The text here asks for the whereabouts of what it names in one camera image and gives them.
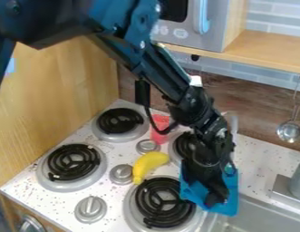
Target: blue plastic piece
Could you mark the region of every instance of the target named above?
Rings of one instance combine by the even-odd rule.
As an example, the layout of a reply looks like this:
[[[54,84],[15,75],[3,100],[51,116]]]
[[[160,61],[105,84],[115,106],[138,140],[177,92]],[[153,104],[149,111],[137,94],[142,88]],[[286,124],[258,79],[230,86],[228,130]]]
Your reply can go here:
[[[208,189],[205,188],[200,182],[195,181],[191,186],[182,178],[182,173],[179,176],[180,182],[180,197],[182,199],[194,202],[202,209],[212,212],[233,217],[238,212],[238,173],[236,172],[233,177],[228,177],[223,174],[223,180],[229,189],[229,198],[225,204],[216,204],[213,208],[208,208],[204,204],[204,200],[208,194]]]
[[[195,23],[195,28],[200,34],[205,34],[208,32],[211,25],[208,20],[208,0],[201,0],[198,2],[196,7],[199,8],[198,13],[200,16],[198,17],[198,21]]]
[[[5,75],[9,73],[13,73],[15,69],[15,60],[14,58],[11,58],[10,63],[7,65],[7,68],[5,70]]]

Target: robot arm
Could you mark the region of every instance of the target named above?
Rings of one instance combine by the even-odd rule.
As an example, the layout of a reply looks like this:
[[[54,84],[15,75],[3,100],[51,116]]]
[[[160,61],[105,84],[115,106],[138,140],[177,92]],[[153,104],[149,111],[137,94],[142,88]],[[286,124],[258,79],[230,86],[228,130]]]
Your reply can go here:
[[[171,117],[195,131],[198,149],[183,166],[188,182],[209,190],[209,206],[223,203],[228,189],[221,179],[234,149],[227,122],[202,88],[189,85],[188,75],[169,53],[150,40],[163,8],[158,0],[0,0],[0,82],[15,42],[43,49],[87,35],[111,58],[154,85],[168,102]],[[149,105],[145,110],[154,128]],[[159,133],[168,133],[173,124]]]

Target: hanging utensil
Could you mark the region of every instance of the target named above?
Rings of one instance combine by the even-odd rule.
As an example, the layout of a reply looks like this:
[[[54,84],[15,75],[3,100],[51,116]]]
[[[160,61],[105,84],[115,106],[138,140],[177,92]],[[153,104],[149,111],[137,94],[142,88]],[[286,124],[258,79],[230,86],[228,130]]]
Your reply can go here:
[[[295,92],[293,97],[294,109],[293,109],[292,118],[289,121],[280,124],[276,129],[276,134],[278,135],[278,137],[281,140],[287,141],[289,143],[294,143],[300,139],[300,126],[294,122],[296,121],[298,114],[300,112],[300,105],[299,106],[296,105],[296,95],[297,95],[299,82],[300,79],[295,87]]]

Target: sink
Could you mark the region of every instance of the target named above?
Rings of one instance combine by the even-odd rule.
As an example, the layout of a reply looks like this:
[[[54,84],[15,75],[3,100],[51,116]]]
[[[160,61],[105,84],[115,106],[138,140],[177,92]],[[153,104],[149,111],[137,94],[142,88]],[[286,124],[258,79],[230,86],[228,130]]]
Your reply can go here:
[[[300,215],[241,196],[236,217],[208,214],[201,232],[300,232]]]

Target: red object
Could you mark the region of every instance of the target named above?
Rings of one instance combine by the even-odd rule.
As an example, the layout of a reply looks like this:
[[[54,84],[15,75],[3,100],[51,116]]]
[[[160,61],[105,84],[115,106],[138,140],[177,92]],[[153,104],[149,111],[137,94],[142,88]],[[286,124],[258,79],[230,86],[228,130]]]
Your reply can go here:
[[[169,116],[154,114],[152,118],[158,129],[164,130],[169,127]],[[168,135],[160,135],[150,126],[150,139],[156,141],[158,144],[163,144],[168,141]]]

